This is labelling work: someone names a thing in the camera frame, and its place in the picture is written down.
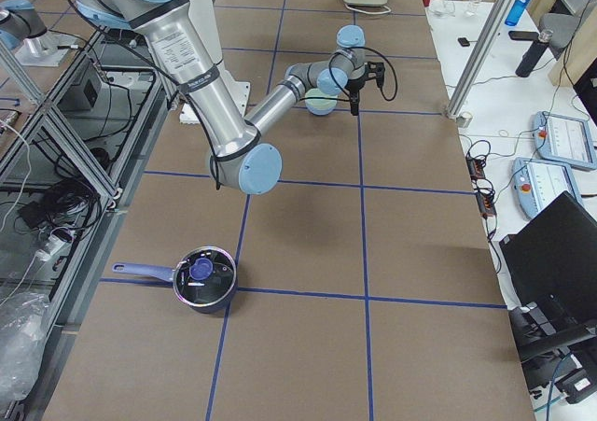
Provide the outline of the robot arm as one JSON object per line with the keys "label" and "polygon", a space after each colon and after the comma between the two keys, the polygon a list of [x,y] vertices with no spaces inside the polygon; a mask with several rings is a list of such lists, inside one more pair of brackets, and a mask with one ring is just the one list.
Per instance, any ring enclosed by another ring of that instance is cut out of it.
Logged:
{"label": "robot arm", "polygon": [[192,23],[189,11],[194,4],[213,7],[212,0],[76,0],[88,21],[145,38],[153,59],[204,129],[211,149],[207,167],[215,183],[245,194],[266,193],[277,184],[283,161],[275,146],[263,142],[263,134],[307,91],[317,88],[337,96],[364,76],[364,32],[357,25],[342,27],[328,60],[289,67],[285,78],[243,114]]}

